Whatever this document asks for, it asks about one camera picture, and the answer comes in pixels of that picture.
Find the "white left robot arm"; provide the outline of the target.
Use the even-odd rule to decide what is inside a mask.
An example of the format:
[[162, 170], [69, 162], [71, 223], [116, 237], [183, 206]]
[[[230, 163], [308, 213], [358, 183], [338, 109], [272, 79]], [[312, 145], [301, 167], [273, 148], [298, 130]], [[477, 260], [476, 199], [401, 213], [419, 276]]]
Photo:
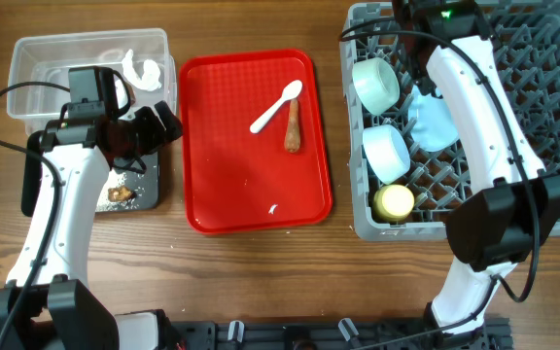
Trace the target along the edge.
[[34, 187], [31, 224], [0, 288], [0, 349], [182, 349], [160, 309], [115, 315], [88, 288], [88, 248], [112, 170], [143, 174], [145, 157], [179, 139], [165, 102], [132, 110], [123, 76], [101, 66], [69, 71], [69, 101], [23, 148]]

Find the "orange carrot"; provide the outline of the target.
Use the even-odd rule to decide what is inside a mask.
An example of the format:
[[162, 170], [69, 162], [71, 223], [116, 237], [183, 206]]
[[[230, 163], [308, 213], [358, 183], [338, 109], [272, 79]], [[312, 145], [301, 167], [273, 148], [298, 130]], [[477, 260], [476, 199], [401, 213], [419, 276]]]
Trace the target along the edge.
[[284, 148], [289, 153], [296, 153], [300, 149], [299, 104], [296, 99], [290, 101], [287, 130]]

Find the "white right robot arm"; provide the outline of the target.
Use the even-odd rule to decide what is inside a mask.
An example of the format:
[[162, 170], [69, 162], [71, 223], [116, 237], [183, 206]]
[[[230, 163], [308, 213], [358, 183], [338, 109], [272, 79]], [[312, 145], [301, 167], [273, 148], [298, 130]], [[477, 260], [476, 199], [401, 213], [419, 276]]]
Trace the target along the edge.
[[396, 1], [404, 63], [421, 93], [439, 92], [466, 156], [472, 195], [447, 217], [454, 261], [426, 317], [441, 341], [484, 323], [498, 288], [523, 302], [541, 246], [560, 218], [548, 176], [512, 111], [494, 58], [496, 34], [474, 1]]

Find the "white rice pile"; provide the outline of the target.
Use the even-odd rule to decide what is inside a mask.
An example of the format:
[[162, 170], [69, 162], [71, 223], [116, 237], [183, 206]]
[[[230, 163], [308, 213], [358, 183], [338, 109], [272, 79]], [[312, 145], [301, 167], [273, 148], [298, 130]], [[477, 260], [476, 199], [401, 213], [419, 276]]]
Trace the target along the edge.
[[158, 173], [109, 172], [101, 190], [97, 213], [139, 211], [154, 208], [158, 203]]

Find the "white plastic spoon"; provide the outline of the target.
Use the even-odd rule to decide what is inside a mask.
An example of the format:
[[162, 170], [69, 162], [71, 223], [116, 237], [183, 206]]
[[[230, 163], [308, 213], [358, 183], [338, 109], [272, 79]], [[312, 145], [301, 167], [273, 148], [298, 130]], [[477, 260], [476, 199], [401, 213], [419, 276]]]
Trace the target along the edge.
[[259, 133], [267, 123], [272, 119], [276, 112], [283, 106], [284, 103], [295, 99], [301, 93], [303, 82], [301, 80], [294, 80], [287, 84], [280, 96], [264, 113], [262, 113], [249, 127], [249, 131], [253, 134]]

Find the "light blue plate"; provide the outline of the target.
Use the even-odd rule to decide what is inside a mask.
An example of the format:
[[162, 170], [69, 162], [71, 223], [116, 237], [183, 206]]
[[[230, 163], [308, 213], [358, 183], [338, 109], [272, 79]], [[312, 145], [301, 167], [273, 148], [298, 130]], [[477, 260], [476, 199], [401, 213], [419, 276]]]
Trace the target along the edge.
[[438, 89], [436, 95], [423, 95], [414, 86], [411, 97], [407, 116], [410, 122], [415, 121], [415, 125], [410, 135], [421, 149], [430, 153], [439, 152], [459, 140], [458, 130]]

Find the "small light blue bowl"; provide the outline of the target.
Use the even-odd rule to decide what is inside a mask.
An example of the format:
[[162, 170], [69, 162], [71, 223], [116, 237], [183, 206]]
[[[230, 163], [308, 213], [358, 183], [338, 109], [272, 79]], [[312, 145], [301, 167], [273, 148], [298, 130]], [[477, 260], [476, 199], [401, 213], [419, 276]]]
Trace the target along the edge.
[[399, 180], [410, 168], [410, 156], [401, 133], [389, 124], [370, 127], [363, 132], [367, 161], [385, 185]]

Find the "brown food scrap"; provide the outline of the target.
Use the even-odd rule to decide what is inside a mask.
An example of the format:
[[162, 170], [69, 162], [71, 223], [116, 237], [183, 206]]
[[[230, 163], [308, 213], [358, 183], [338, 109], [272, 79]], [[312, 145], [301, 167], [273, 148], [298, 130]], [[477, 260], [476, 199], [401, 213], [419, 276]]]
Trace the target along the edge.
[[132, 199], [136, 193], [126, 186], [119, 186], [115, 188], [109, 188], [107, 198], [110, 202], [126, 202]]

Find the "yellow plastic cup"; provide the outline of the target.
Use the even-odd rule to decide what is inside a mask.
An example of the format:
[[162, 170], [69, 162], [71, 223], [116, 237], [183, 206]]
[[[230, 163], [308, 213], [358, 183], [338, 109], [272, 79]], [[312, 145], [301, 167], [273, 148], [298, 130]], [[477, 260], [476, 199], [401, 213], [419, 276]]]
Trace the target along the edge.
[[410, 189], [401, 185], [388, 185], [375, 193], [372, 209], [379, 218], [397, 222], [410, 214], [414, 203], [414, 195]]

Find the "green bowl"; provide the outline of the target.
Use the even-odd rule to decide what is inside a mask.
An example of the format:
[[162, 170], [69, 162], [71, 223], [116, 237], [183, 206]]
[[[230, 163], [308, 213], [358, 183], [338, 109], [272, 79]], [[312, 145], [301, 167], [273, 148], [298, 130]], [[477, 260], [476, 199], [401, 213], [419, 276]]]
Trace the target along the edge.
[[363, 106], [373, 115], [381, 115], [400, 99], [399, 80], [392, 66], [375, 57], [354, 64], [352, 81]]

